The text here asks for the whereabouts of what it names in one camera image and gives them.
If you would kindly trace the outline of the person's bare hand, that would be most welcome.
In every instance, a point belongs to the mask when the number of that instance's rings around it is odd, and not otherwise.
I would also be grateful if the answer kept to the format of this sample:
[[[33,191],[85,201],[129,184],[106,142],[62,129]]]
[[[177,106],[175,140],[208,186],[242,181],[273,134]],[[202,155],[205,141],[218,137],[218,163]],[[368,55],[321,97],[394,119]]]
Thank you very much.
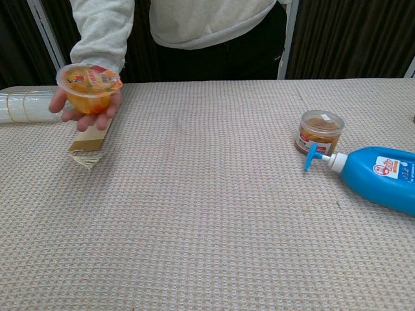
[[[61,87],[57,87],[51,103],[49,104],[49,111],[51,113],[58,113],[64,109],[67,96]],[[115,117],[117,110],[122,102],[122,94],[120,90],[111,94],[109,106],[100,114],[86,115],[75,109],[68,110],[62,113],[61,120],[63,122],[77,121],[77,130],[79,132],[86,131],[90,126],[96,125],[98,130],[105,130],[108,122]]]

